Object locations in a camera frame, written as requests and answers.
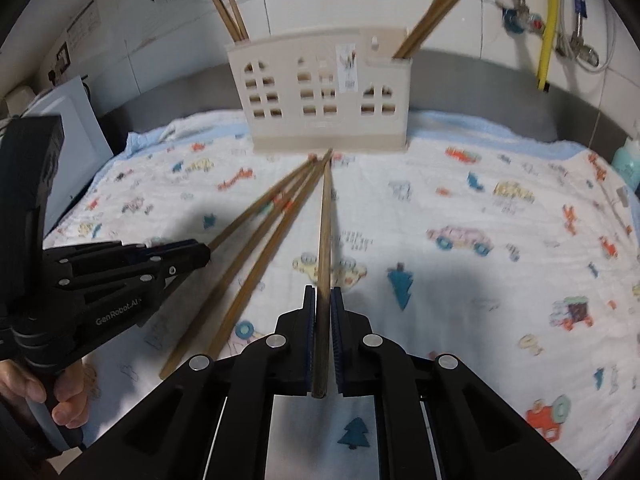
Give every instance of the metal rivet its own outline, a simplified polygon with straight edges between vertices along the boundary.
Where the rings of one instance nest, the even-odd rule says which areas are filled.
[[[438,358],[438,364],[445,370],[453,370],[458,366],[458,360],[453,355],[443,355]]]
[[[209,358],[206,355],[196,355],[189,359],[189,368],[196,372],[204,370],[207,366],[209,366]]]
[[[280,348],[287,342],[287,338],[280,334],[271,334],[267,338],[267,346],[271,348]]]
[[[362,342],[366,346],[371,346],[373,348],[382,345],[382,338],[378,334],[367,334],[362,338]]]

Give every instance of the beige plastic basket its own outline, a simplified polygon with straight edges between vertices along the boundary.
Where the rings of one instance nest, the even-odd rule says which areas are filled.
[[[312,30],[227,48],[257,152],[403,150],[404,28]]]

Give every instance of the yellow tube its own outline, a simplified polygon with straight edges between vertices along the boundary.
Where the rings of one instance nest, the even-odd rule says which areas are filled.
[[[556,26],[558,24],[559,0],[548,0],[546,10],[546,27],[542,36],[542,50],[540,51],[540,63],[538,65],[538,90],[544,90],[546,76],[549,72],[549,61],[554,47]]]

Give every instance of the white sticker on container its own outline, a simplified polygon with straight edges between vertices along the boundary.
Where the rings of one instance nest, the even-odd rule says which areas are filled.
[[[356,44],[343,43],[335,46],[335,63],[338,67],[338,91],[358,91],[358,62]]]

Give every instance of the white cloth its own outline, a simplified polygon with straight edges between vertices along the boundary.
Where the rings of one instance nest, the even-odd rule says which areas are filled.
[[[640,415],[640,265],[636,237],[624,229],[630,212],[616,192],[623,181],[597,160],[608,170],[598,182],[588,155],[549,162],[424,139],[412,139],[403,154],[337,154],[332,261],[346,307],[368,316],[375,332],[417,356],[456,354],[542,427],[584,478],[596,479]],[[46,245],[208,242],[304,159],[255,156],[248,139],[226,137],[134,156],[107,172]],[[244,178],[218,189],[240,170]],[[234,334],[222,356],[302,306],[318,252],[321,187],[242,316],[254,337]],[[604,190],[617,200],[618,217]],[[144,327],[87,358],[97,371],[88,443],[159,383],[172,345],[261,218],[220,247]],[[188,355],[204,350],[258,254]],[[368,430],[359,442],[364,435],[370,447],[338,442],[357,418]],[[343,399],[335,384],[325,400],[276,399],[268,479],[369,480],[377,469],[372,399]]]

